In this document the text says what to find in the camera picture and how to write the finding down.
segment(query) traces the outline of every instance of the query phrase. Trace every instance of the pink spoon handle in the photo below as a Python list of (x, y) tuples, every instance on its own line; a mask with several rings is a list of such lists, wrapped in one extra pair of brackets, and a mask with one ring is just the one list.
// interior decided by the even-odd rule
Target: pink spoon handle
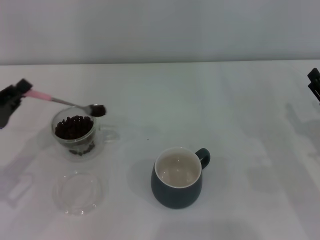
[(52, 97), (49, 94), (43, 93), (43, 92), (39, 92), (39, 91), (34, 91), (34, 90), (29, 90), (27, 91), (24, 96), (26, 97), (32, 97), (32, 98), (36, 98), (36, 99), (42, 99), (42, 100), (46, 100), (46, 101), (51, 101)]

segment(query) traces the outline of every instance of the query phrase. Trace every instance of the white tabletop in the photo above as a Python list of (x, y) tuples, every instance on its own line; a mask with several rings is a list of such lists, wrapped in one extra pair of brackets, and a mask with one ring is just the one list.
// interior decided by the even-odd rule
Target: white tabletop
[[(57, 103), (24, 99), (0, 131), (1, 240), (318, 240), (320, 106), (307, 74), (320, 60), (1, 66), (0, 89), (26, 78), (79, 105), (107, 106), (104, 148), (85, 163), (57, 151)], [(157, 155), (207, 148), (202, 192), (172, 210), (154, 198)], [(82, 216), (57, 209), (68, 171), (103, 184)]]

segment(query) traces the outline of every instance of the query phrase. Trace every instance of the white wall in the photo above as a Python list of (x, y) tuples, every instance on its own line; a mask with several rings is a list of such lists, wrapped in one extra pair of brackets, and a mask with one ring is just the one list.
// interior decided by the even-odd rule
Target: white wall
[(320, 58), (319, 0), (0, 0), (0, 64)]

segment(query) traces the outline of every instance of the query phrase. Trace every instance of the glass jar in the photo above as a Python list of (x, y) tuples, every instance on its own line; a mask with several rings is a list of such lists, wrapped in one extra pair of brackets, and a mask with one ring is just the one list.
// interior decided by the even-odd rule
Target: glass jar
[[(83, 116), (83, 117), (90, 117), (93, 121), (93, 126), (90, 131), (82, 137), (76, 139), (63, 139), (58, 137), (55, 134), (56, 126), (58, 123), (62, 122), (62, 120), (67, 120), (67, 117), (74, 117), (74, 116)], [(96, 146), (95, 142), (95, 135), (98, 129), (98, 121), (96, 117), (90, 116), (86, 114), (82, 109), (77, 108), (76, 106), (69, 107), (58, 112), (51, 121), (51, 133), (54, 138), (58, 141), (59, 144), (64, 146), (71, 154), (82, 156), (85, 155), (91, 150), (93, 150)]]

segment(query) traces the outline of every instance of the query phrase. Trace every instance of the spoon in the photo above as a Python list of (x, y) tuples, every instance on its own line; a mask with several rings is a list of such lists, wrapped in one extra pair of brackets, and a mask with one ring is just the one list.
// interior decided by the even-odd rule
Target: spoon
[(45, 100), (45, 101), (50, 101), (50, 102), (55, 102), (55, 103), (59, 103), (59, 104), (65, 104), (65, 105), (69, 105), (72, 107), (77, 107), (79, 109), (82, 109), (86, 114), (93, 116), (93, 117), (102, 117), (104, 115), (106, 115), (107, 113), (107, 109), (105, 108), (104, 105), (99, 105), (99, 104), (91, 104), (88, 106), (80, 106), (71, 102), (67, 102), (55, 97), (52, 97), (49, 94), (43, 93), (43, 92), (39, 92), (39, 91), (35, 91), (35, 90), (29, 90), (24, 94), (25, 97), (32, 97), (32, 98), (36, 98), (36, 99), (41, 99), (41, 100)]

